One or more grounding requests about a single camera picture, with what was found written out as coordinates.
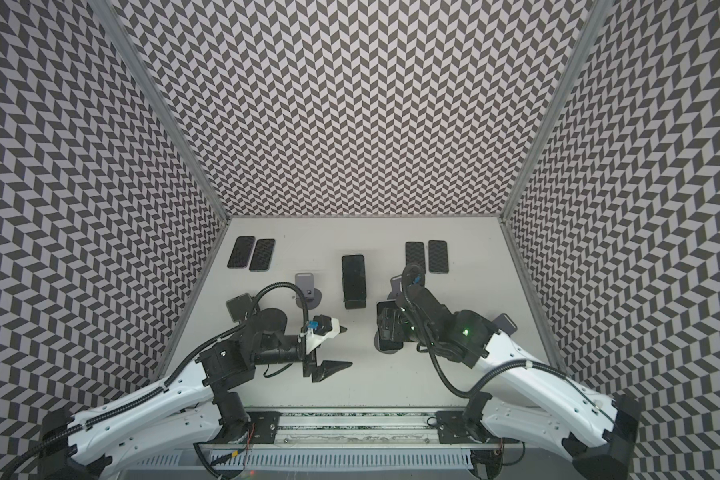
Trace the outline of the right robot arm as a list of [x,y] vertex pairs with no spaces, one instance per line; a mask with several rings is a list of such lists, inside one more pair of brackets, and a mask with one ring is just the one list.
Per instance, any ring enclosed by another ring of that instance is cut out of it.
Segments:
[[446,385],[467,402],[456,422],[437,415],[447,440],[516,440],[570,461],[586,479],[628,478],[643,412],[638,400],[581,385],[528,353],[499,321],[452,312],[419,284],[376,310],[379,351],[414,343],[434,361],[479,373],[468,389]]

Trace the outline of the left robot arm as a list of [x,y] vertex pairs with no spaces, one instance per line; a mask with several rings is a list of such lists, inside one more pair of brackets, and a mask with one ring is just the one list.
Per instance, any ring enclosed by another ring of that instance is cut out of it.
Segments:
[[104,479],[156,453],[194,444],[247,443],[256,422],[237,392],[259,365],[296,364],[319,383],[350,367],[317,359],[318,348],[346,332],[334,317],[317,315],[288,335],[276,308],[190,353],[168,377],[74,416],[65,410],[43,422],[38,471],[43,479]]

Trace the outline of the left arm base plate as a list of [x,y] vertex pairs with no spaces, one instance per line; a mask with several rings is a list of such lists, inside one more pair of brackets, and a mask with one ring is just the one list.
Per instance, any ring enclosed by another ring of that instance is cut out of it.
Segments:
[[275,443],[281,413],[275,410],[251,411],[243,423],[241,444],[271,445]]

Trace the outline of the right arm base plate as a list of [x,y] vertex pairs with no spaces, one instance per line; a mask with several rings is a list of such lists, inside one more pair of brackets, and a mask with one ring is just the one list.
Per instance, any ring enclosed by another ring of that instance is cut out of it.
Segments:
[[485,443],[490,438],[478,421],[469,419],[462,411],[437,411],[435,420],[441,444]]

